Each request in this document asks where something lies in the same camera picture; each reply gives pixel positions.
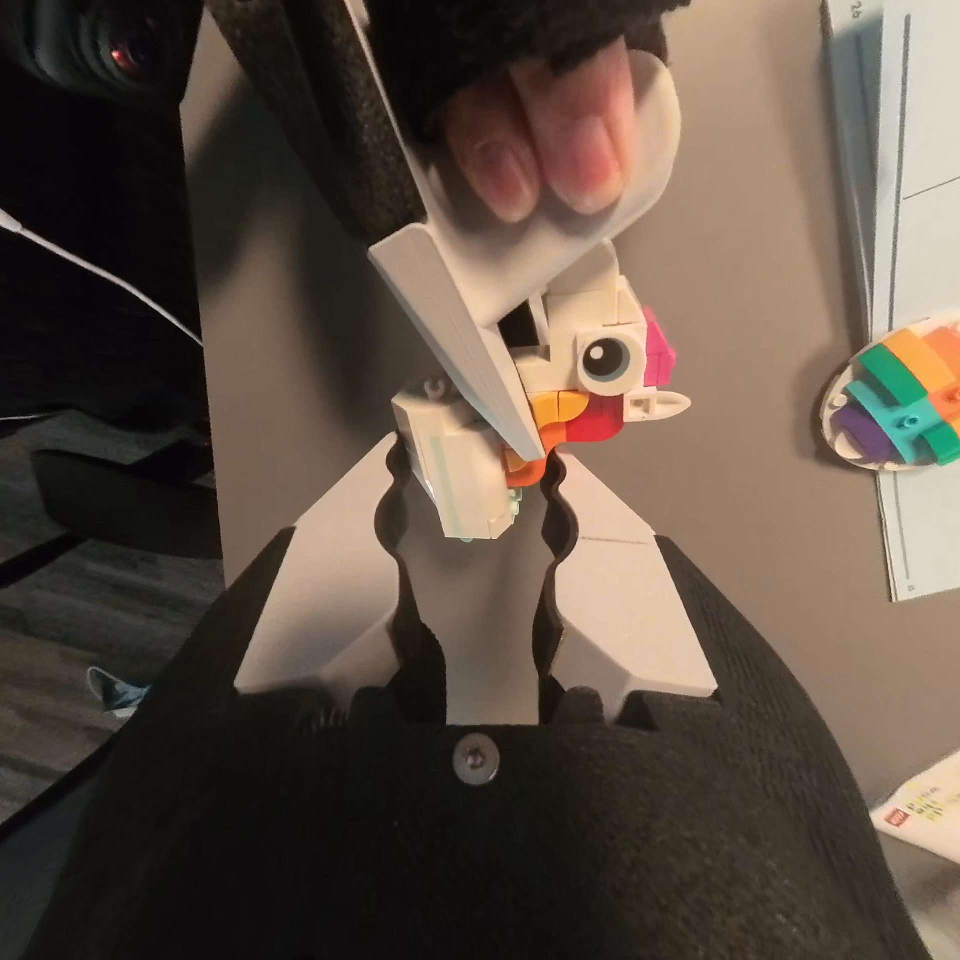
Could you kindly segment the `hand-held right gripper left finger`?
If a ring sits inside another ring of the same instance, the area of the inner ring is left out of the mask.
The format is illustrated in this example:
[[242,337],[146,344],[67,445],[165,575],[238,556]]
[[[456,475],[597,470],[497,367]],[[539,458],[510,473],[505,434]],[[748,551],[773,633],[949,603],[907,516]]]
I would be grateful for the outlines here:
[[400,555],[411,476],[391,432],[295,522],[238,693],[318,690],[344,713],[358,690],[385,688],[414,722],[447,721],[445,657]]

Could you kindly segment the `person's left hand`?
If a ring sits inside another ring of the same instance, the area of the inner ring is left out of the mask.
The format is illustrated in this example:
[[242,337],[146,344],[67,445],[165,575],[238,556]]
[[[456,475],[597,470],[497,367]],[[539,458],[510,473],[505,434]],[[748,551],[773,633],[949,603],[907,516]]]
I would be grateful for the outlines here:
[[439,114],[465,181],[518,223],[547,189],[593,215],[622,194],[635,159],[635,93],[623,37],[561,72],[527,57],[454,94]]

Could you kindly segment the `rainbow lego build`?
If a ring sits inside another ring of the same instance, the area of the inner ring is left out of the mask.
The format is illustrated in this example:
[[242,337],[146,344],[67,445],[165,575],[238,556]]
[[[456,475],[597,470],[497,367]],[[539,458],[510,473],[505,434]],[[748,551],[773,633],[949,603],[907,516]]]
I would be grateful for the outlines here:
[[822,437],[874,473],[959,460],[959,322],[934,316],[869,342],[826,387]]

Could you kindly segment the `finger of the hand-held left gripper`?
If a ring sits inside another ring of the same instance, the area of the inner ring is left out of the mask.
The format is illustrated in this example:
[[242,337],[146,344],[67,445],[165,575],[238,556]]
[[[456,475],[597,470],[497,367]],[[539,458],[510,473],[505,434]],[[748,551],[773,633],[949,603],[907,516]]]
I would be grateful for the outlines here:
[[522,379],[497,330],[480,326],[424,224],[409,224],[368,255],[463,397],[523,460],[545,450]]

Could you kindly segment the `small blue object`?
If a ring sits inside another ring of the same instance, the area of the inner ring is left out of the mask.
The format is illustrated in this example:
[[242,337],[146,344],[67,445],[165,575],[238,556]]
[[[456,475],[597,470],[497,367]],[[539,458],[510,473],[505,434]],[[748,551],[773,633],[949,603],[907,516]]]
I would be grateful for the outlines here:
[[136,713],[151,689],[150,685],[132,683],[94,665],[86,669],[86,683],[102,711],[120,721],[127,721]]

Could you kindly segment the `white lego block build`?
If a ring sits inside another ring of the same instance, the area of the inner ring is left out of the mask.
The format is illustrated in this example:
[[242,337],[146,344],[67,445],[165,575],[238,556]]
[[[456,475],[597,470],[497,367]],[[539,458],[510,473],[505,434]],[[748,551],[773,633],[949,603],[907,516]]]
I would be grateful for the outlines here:
[[498,433],[445,376],[397,392],[391,407],[411,470],[447,538],[496,540],[520,502],[507,486]]

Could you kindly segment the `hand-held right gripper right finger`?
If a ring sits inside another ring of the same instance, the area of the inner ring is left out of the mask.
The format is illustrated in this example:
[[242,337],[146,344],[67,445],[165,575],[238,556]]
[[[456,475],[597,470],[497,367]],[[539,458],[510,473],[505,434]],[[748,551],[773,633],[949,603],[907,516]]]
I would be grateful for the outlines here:
[[616,722],[636,693],[707,699],[718,689],[651,526],[569,452],[541,481],[552,553],[534,614],[542,722],[584,690]]

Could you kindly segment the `white instruction booklet red logo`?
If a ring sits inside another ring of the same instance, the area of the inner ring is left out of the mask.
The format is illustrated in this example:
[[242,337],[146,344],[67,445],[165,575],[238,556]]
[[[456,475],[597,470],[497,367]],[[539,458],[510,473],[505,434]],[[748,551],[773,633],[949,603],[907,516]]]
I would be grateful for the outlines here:
[[870,822],[897,885],[957,882],[959,750],[946,754],[868,802]]

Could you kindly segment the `lego unicorn head build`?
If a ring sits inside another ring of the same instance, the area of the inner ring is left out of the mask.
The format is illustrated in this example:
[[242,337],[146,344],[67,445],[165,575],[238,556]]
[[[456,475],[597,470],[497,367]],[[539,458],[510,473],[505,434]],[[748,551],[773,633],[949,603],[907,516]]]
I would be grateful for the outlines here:
[[511,310],[498,331],[545,454],[690,408],[687,396],[669,388],[676,352],[621,273],[610,240]]

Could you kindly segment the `open light blue instruction booklet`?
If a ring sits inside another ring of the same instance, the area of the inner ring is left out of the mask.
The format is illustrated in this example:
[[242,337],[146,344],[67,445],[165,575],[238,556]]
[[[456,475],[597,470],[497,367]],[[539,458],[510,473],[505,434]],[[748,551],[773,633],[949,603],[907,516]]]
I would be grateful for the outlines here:
[[[822,6],[863,304],[853,358],[887,333],[959,314],[959,4]],[[892,600],[957,590],[958,462],[868,472]]]

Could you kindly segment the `black chair base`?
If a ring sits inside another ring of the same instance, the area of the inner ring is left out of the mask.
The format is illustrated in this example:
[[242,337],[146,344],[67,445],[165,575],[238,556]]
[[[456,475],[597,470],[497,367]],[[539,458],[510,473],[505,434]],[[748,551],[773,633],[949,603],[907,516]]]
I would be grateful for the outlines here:
[[222,542],[209,445],[178,440],[132,463],[61,450],[31,455],[40,499],[62,534],[6,559],[6,589],[88,542],[162,556],[220,560]]

